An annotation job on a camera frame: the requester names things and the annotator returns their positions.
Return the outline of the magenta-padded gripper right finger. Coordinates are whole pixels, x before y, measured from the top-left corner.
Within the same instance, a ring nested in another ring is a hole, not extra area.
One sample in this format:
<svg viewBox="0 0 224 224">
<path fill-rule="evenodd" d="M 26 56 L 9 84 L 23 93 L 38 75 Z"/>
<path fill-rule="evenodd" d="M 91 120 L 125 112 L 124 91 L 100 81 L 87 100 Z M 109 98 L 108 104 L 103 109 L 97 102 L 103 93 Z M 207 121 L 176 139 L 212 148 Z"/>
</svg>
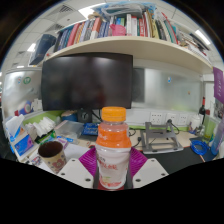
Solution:
<svg viewBox="0 0 224 224">
<path fill-rule="evenodd" d="M 136 189 L 168 176 L 168 172 L 155 159 L 147 159 L 140 151 L 130 151 L 128 188 Z"/>
</svg>

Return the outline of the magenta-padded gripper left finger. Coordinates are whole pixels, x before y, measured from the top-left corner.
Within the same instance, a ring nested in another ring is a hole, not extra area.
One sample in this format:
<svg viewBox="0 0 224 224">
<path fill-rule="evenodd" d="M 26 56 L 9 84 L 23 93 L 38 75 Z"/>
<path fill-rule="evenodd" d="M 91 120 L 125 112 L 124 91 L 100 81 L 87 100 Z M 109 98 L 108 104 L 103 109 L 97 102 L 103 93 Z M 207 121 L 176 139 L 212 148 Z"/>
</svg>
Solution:
<svg viewBox="0 0 224 224">
<path fill-rule="evenodd" d="M 96 149 L 91 148 L 80 158 L 71 158 L 58 176 L 78 186 L 92 189 L 97 171 Z"/>
</svg>

